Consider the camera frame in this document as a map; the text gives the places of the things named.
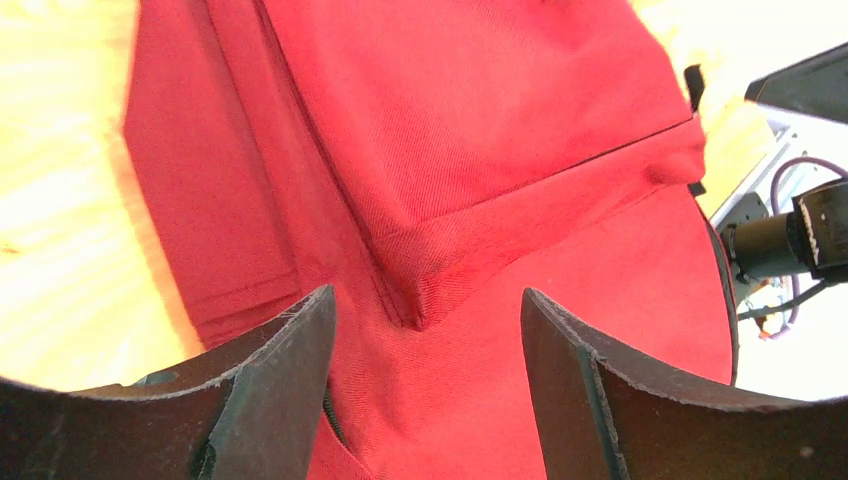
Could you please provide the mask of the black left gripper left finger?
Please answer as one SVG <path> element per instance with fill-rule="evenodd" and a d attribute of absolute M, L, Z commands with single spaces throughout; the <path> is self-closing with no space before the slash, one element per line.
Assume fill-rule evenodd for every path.
<path fill-rule="evenodd" d="M 1 383 L 5 479 L 303 479 L 336 332 L 323 286 L 263 325 L 130 385 Z"/>

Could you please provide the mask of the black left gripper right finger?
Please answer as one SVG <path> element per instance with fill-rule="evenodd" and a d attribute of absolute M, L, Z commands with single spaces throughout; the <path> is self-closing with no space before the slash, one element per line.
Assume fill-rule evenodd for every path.
<path fill-rule="evenodd" d="M 804 402 L 693 375 L 535 289 L 521 329 L 551 479 L 843 479 L 847 402 Z"/>

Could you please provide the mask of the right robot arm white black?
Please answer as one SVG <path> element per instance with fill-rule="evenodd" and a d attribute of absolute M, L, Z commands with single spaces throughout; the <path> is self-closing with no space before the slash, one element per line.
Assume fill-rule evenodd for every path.
<path fill-rule="evenodd" d="M 847 280 L 847 169 L 802 149 L 795 119 L 847 124 L 847 47 L 839 45 L 749 84 L 747 100 L 776 113 L 776 145 L 712 215 L 737 287 L 810 274 Z"/>

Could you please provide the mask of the red backpack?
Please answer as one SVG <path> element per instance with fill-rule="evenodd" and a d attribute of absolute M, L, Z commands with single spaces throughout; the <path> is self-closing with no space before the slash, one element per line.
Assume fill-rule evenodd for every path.
<path fill-rule="evenodd" d="M 144 1 L 124 136 L 214 347 L 330 284 L 313 479 L 541 479 L 523 291 L 728 383 L 705 139 L 625 1 Z"/>

